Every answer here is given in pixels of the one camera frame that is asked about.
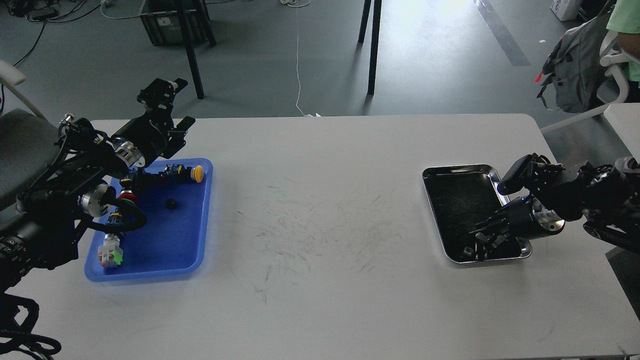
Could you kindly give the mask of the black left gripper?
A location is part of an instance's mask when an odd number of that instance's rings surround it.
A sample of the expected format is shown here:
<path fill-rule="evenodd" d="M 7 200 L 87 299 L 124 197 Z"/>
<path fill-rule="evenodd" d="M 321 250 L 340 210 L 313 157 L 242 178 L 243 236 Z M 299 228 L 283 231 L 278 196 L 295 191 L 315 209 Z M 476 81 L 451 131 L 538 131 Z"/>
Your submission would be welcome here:
<path fill-rule="evenodd" d="M 137 95 L 145 114 L 128 121 L 112 137 L 115 155 L 128 167 L 147 168 L 158 157 L 172 158 L 186 145 L 185 137 L 195 118 L 186 116 L 176 127 L 172 118 L 176 95 L 189 82 L 182 78 L 155 78 Z"/>

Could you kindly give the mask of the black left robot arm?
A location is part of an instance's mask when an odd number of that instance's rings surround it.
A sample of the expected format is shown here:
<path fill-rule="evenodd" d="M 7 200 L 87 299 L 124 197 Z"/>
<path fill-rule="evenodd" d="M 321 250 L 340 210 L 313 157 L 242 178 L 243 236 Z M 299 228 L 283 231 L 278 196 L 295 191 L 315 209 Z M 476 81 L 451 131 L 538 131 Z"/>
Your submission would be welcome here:
<path fill-rule="evenodd" d="M 147 216 L 131 193 L 144 169 L 169 159 L 185 145 L 195 119 L 172 118 L 185 79 L 154 79 L 137 102 L 144 114 L 109 135 L 86 118 L 66 114 L 58 127 L 58 151 L 50 164 L 17 195 L 18 214 L 1 227 L 1 353 L 19 352 L 50 360 L 62 349 L 53 338 L 33 333 L 40 307 L 9 294 L 32 269 L 49 271 L 78 258 L 86 230 L 106 234 L 101 264 L 122 259 L 116 240 L 144 227 Z"/>

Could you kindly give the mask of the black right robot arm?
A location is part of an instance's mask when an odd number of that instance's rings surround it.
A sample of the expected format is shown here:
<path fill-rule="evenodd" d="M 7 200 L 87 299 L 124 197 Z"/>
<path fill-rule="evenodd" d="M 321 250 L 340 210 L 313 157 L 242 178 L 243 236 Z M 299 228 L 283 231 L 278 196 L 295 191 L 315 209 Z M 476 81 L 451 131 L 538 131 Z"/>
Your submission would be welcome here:
<path fill-rule="evenodd" d="M 565 168 L 537 153 L 514 162 L 498 183 L 501 195 L 528 189 L 528 196 L 503 205 L 471 231 L 474 244 L 462 254 L 484 261 L 513 239 L 541 239 L 560 234 L 567 222 L 585 219 L 583 229 L 595 239 L 639 252 L 639 162 L 623 157 L 613 164 L 590 162 Z"/>

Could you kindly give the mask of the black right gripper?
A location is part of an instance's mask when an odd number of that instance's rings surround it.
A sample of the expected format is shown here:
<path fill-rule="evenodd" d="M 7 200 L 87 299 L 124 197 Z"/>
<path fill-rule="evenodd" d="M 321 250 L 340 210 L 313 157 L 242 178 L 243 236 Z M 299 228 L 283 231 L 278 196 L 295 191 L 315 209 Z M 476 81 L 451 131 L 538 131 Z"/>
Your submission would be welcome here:
<path fill-rule="evenodd" d="M 534 197 L 516 198 L 467 233 L 464 261 L 506 260 L 513 238 L 533 240 L 560 234 L 566 221 Z"/>

